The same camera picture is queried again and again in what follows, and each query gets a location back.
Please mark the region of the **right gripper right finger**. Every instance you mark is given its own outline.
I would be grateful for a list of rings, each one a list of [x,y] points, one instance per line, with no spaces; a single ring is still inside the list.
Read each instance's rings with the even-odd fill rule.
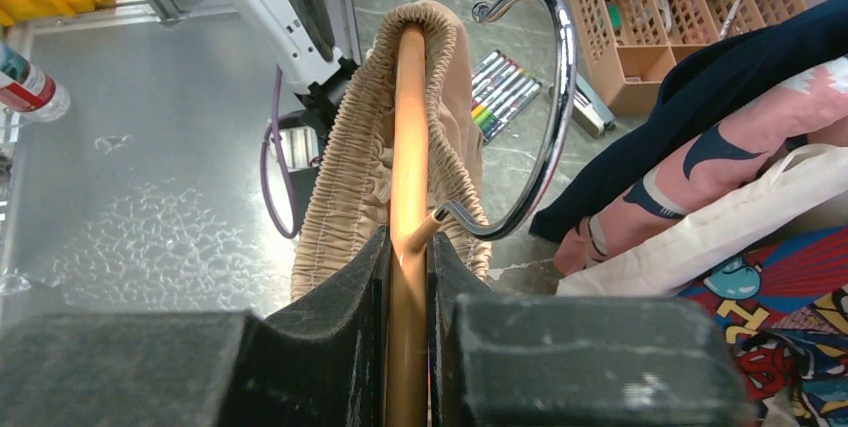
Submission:
[[[752,426],[717,324],[678,298],[492,291],[427,246],[435,426]]]

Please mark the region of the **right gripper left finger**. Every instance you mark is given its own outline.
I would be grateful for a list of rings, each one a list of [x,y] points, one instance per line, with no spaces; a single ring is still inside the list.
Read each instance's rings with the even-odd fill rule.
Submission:
[[[384,283],[379,228],[289,306],[62,313],[1,337],[5,426],[378,426]]]

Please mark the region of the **beige shorts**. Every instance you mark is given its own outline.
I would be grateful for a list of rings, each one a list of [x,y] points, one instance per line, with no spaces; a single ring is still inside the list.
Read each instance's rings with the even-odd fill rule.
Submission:
[[[488,221],[465,26],[433,0],[401,5],[384,17],[335,117],[296,249],[292,301],[348,264],[389,221],[393,148],[400,142],[393,124],[396,60],[401,31],[412,23],[426,43],[428,206],[457,201],[476,221]]]

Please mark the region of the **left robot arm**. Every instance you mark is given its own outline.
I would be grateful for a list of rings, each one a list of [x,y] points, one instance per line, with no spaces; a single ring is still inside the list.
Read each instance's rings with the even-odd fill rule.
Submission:
[[[361,56],[338,46],[325,0],[228,1],[270,48],[283,83],[305,108],[301,121],[327,142]]]

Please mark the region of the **navy blue shorts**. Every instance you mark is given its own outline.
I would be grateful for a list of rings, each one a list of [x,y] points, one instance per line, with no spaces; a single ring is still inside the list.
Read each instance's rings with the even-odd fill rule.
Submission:
[[[643,125],[598,154],[529,227],[559,243],[675,149],[746,103],[847,51],[847,0],[827,0],[774,26],[716,42],[663,80]]]

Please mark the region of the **colourful cartoon print shorts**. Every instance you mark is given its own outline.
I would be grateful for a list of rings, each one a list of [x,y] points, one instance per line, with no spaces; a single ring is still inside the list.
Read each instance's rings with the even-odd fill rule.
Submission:
[[[846,425],[846,228],[740,253],[680,295],[719,325],[757,425]]]

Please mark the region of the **pink patterned shorts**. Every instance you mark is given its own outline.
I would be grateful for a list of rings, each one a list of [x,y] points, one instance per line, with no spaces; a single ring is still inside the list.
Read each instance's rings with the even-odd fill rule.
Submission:
[[[812,143],[847,144],[846,57],[782,81],[677,148],[570,229],[553,264],[570,275],[615,257]]]

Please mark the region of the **white shorts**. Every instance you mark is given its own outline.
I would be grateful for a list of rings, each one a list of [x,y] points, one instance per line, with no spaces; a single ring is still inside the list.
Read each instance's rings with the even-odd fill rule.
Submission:
[[[801,147],[666,231],[560,281],[557,295],[672,296],[745,247],[847,191],[847,150]]]

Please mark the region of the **pack of coloured markers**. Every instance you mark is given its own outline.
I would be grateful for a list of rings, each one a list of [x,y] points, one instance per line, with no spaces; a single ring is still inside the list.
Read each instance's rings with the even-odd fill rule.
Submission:
[[[501,50],[490,52],[472,70],[472,117],[488,144],[541,91],[529,75]]]

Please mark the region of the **beige plastic file organizer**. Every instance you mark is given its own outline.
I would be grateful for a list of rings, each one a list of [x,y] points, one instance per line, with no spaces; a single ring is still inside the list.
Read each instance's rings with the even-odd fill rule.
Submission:
[[[617,116],[647,114],[665,76],[719,40],[785,21],[805,0],[569,0],[589,82]]]

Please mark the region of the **grey stapler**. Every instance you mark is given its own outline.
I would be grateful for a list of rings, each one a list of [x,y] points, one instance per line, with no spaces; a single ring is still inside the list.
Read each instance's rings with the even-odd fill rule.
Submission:
[[[615,128],[615,115],[581,74],[576,76],[572,120],[592,138]]]

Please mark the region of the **plastic water bottle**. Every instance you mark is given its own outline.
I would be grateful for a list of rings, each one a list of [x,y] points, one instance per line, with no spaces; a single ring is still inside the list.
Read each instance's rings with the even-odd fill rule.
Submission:
[[[34,122],[51,122],[71,106],[65,87],[1,42],[1,104]]]

